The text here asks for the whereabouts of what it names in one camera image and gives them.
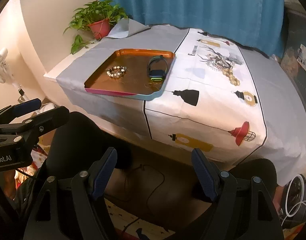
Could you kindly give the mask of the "white standing fan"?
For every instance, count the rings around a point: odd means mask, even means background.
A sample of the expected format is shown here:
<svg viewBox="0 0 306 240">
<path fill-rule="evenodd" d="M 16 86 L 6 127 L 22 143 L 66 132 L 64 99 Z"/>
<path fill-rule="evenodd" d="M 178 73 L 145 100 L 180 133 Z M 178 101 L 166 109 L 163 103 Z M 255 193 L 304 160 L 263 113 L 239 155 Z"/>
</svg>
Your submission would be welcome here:
<svg viewBox="0 0 306 240">
<path fill-rule="evenodd" d="M 8 64 L 6 62 L 7 55 L 8 55 L 7 48 L 3 48 L 0 51 L 0 83 L 5 83 L 7 78 L 9 77 Z"/>
</svg>

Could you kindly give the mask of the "grey printed tablecloth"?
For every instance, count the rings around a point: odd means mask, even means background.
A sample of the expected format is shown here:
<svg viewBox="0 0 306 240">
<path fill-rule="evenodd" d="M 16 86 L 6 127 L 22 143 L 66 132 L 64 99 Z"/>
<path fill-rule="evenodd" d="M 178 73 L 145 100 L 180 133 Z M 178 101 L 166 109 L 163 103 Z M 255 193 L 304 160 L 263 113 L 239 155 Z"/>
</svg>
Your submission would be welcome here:
<svg viewBox="0 0 306 240">
<path fill-rule="evenodd" d="M 86 92 L 85 81 L 120 49 L 175 53 L 161 96 L 144 101 Z M 56 80 L 74 105 L 151 140 L 198 147 L 229 165 L 269 159 L 279 185 L 306 166 L 306 111 L 278 62 L 199 29 L 122 20 Z"/>
</svg>

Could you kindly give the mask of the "orange metal tray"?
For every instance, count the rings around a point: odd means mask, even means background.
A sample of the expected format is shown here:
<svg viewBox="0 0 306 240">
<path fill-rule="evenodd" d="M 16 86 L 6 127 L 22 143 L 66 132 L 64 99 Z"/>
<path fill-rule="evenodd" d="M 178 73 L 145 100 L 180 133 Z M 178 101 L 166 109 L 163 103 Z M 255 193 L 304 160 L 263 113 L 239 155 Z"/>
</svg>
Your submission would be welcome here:
<svg viewBox="0 0 306 240">
<path fill-rule="evenodd" d="M 166 87 L 176 55 L 171 51 L 114 51 L 85 81 L 86 92 L 151 101 Z"/>
</svg>

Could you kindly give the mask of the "green potted plant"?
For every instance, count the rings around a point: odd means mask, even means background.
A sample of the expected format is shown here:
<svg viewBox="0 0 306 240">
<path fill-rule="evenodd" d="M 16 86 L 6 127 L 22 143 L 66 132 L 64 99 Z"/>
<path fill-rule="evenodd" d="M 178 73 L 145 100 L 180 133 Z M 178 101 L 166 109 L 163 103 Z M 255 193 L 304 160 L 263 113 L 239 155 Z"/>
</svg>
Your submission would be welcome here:
<svg viewBox="0 0 306 240">
<path fill-rule="evenodd" d="M 95 40 L 101 40 L 120 20 L 127 18 L 125 9 L 112 0 L 95 0 L 74 10 L 65 30 L 90 31 Z"/>
</svg>

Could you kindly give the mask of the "dark plastic storage box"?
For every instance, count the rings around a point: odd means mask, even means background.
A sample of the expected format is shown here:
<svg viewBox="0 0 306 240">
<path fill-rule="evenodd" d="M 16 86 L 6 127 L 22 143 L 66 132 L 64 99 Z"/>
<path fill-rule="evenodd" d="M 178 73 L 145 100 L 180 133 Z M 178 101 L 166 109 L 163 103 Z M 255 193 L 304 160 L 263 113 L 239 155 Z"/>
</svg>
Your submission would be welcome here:
<svg viewBox="0 0 306 240">
<path fill-rule="evenodd" d="M 306 103 L 306 16 L 288 11 L 287 40 L 281 67 Z"/>
</svg>

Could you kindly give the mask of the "blue curtain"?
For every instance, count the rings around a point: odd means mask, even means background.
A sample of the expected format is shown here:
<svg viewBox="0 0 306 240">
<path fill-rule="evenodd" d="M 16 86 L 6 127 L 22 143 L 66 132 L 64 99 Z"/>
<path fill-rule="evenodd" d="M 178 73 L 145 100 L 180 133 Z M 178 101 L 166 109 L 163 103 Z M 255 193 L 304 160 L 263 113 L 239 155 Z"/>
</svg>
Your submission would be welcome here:
<svg viewBox="0 0 306 240">
<path fill-rule="evenodd" d="M 142 24 L 202 29 L 282 56 L 284 0 L 112 0 Z"/>
</svg>

